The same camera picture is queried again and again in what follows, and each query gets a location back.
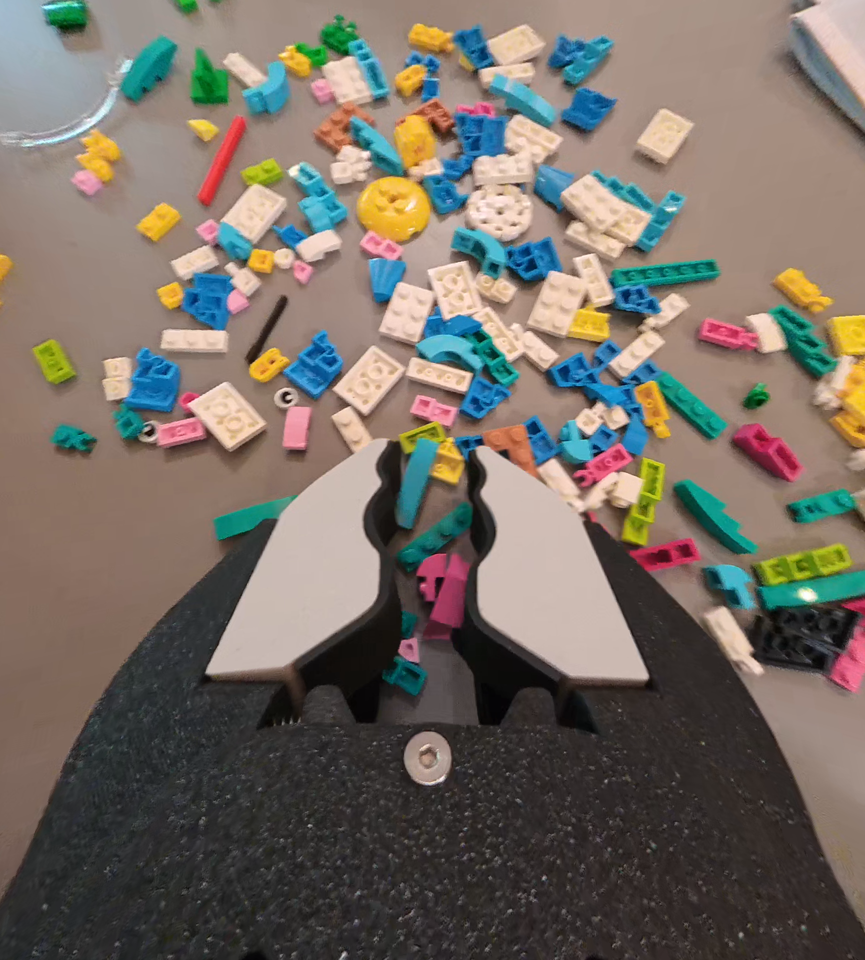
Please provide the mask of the black lego plate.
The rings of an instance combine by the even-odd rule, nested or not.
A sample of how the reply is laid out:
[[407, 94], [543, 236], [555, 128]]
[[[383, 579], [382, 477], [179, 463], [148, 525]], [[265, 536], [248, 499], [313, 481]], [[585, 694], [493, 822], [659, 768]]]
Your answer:
[[843, 607], [777, 608], [755, 618], [747, 639], [763, 665], [829, 676], [862, 621]]

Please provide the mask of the green lego leaf piece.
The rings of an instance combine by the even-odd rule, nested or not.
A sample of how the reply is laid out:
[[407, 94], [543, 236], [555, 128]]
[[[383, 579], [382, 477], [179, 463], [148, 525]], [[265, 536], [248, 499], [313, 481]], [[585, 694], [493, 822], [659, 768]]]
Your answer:
[[227, 104], [229, 101], [228, 90], [229, 75], [227, 71], [214, 66], [203, 49], [195, 48], [189, 80], [191, 102], [200, 106]]

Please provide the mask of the black lego rod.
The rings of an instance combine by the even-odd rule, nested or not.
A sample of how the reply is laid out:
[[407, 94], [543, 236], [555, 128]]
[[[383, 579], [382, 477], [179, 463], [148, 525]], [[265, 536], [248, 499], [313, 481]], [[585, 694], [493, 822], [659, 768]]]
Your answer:
[[275, 330], [283, 313], [287, 309], [288, 304], [289, 297], [287, 295], [282, 294], [277, 298], [269, 316], [266, 318], [261, 329], [259, 330], [255, 342], [253, 342], [245, 354], [245, 362], [247, 366], [251, 366], [267, 349], [267, 344], [270, 341], [271, 334], [273, 330]]

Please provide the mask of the yellow round lego plate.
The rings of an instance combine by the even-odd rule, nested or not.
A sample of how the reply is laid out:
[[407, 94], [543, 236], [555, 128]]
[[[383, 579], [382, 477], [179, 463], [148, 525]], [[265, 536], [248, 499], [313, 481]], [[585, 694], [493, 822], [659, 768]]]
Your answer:
[[428, 194], [416, 182], [387, 175], [361, 191], [355, 212], [368, 232], [404, 244], [426, 228], [432, 207]]

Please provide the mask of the teal curved lego brick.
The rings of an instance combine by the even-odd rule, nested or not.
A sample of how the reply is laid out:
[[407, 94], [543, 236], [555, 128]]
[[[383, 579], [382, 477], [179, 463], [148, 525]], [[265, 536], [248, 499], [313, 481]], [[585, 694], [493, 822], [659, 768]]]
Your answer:
[[172, 70], [177, 44], [164, 35], [148, 43], [133, 58], [121, 82], [120, 91], [130, 102], [141, 101]]

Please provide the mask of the long teal lego plate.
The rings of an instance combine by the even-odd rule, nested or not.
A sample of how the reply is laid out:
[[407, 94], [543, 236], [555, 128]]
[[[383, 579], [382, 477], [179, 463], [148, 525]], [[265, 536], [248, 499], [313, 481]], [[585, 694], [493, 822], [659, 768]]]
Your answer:
[[217, 516], [212, 521], [215, 539], [221, 543], [247, 534], [263, 522], [278, 521], [296, 498], [296, 495], [289, 495]]

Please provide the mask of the lime lego plate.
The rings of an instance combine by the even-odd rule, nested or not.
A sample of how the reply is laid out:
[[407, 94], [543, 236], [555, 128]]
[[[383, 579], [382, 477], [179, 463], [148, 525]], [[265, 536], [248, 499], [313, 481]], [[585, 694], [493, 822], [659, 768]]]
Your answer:
[[32, 347], [32, 354], [45, 381], [59, 386], [74, 380], [78, 374], [65, 349], [55, 339], [47, 339]]

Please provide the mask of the clear curved plastic piece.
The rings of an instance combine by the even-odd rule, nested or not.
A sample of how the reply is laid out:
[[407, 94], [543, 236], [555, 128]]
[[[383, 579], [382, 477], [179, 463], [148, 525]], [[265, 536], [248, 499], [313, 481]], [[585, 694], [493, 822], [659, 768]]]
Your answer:
[[38, 150], [55, 147], [87, 135], [99, 126], [112, 112], [120, 99], [122, 85], [134, 66], [134, 59], [122, 57], [114, 71], [107, 75], [105, 96], [87, 113], [64, 126], [39, 132], [8, 130], [0, 131], [0, 144], [18, 150]]

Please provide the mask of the red lego bar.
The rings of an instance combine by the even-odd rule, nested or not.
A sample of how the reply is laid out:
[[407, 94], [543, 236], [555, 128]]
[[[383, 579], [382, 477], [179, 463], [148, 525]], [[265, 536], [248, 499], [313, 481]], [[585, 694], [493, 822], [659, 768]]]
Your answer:
[[234, 116], [196, 194], [196, 198], [202, 207], [209, 207], [216, 198], [246, 131], [246, 117], [242, 115]]

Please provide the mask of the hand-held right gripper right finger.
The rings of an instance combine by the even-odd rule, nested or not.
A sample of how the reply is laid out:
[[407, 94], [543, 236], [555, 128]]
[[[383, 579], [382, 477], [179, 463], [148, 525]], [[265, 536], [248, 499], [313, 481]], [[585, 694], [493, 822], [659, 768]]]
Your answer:
[[488, 446], [468, 462], [474, 551], [453, 647], [472, 672], [477, 719], [497, 725], [521, 691], [590, 727], [585, 690], [646, 690], [650, 671], [591, 535], [555, 491]]

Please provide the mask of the yellow stacked lego studs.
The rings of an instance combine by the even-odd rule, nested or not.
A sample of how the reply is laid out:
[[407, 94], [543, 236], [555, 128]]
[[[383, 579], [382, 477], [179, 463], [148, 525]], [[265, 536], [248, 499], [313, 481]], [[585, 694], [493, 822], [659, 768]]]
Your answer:
[[80, 142], [83, 150], [75, 157], [77, 163], [103, 185], [112, 182], [115, 165], [123, 158], [118, 143], [98, 128], [91, 129], [81, 137]]

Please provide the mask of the white round lego plate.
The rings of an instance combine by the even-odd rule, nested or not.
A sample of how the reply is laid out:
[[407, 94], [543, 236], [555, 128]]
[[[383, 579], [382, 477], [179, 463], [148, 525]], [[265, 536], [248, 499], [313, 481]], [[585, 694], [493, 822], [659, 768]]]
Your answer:
[[511, 243], [525, 234], [534, 218], [531, 196], [512, 184], [489, 184], [475, 189], [464, 211], [470, 229], [501, 243]]

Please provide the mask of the pile of lego bricks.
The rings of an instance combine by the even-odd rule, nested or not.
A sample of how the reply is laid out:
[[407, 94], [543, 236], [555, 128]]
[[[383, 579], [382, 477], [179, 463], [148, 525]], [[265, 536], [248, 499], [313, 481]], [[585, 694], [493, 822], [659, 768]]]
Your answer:
[[[267, 429], [236, 384], [182, 383], [169, 352], [225, 356], [233, 314], [262, 287], [259, 274], [290, 270], [307, 283], [353, 244], [367, 255], [370, 306], [355, 284], [334, 305], [315, 297], [291, 318], [305, 341], [294, 358], [268, 341], [253, 380], [279, 412], [282, 461], [301, 460], [313, 415], [328, 390], [331, 419], [349, 455], [367, 443], [396, 444], [405, 465], [394, 517], [413, 541], [397, 558], [418, 571], [431, 606], [425, 632], [403, 615], [402, 643], [383, 678], [420, 693], [424, 646], [453, 641], [463, 623], [471, 564], [448, 555], [469, 531], [465, 494], [416, 531], [427, 488], [456, 486], [471, 454], [488, 447], [543, 481], [595, 525], [624, 512], [620, 546], [645, 570], [700, 561], [689, 538], [650, 543], [664, 484], [677, 510], [739, 565], [706, 564], [717, 605], [703, 611], [706, 635], [741, 674], [768, 675], [748, 640], [755, 618], [777, 609], [844, 608], [861, 615], [829, 676], [856, 692], [865, 678], [865, 569], [840, 542], [804, 541], [808, 524], [865, 528], [865, 314], [824, 318], [836, 305], [828, 281], [861, 286], [865, 300], [865, 183], [827, 174], [832, 145], [809, 138], [803, 163], [787, 156], [799, 135], [759, 130], [737, 98], [717, 107], [700, 138], [710, 170], [729, 174], [703, 201], [755, 249], [718, 246], [705, 202], [697, 255], [655, 261], [688, 198], [652, 197], [610, 171], [563, 170], [562, 142], [587, 150], [617, 98], [575, 86], [560, 110], [530, 87], [529, 27], [497, 40], [513, 65], [499, 66], [480, 26], [457, 47], [483, 54], [487, 104], [436, 100], [441, 53], [411, 52], [396, 85], [423, 102], [386, 136], [375, 125], [387, 94], [381, 65], [357, 25], [327, 26], [342, 59], [317, 56], [312, 84], [331, 99], [314, 137], [330, 152], [330, 175], [305, 156], [287, 172], [273, 160], [252, 166], [223, 216], [196, 227], [193, 251], [172, 258], [157, 296], [186, 317], [159, 346], [104, 361], [103, 390], [124, 449], [201, 448], [208, 437], [230, 460]], [[430, 201], [426, 227], [397, 244], [366, 230], [356, 203], [386, 176], [415, 182]], [[470, 195], [519, 186], [533, 203], [529, 229], [502, 243], [467, 225]]]

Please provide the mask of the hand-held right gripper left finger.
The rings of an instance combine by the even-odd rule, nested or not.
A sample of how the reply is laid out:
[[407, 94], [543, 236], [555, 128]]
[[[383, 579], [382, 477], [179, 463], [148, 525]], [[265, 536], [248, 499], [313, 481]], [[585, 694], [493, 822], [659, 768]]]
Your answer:
[[258, 725], [299, 720], [332, 688], [353, 715], [375, 714], [401, 642], [389, 544], [402, 481], [396, 443], [375, 439], [312, 482], [268, 526], [239, 594], [209, 609], [205, 681], [272, 688]]

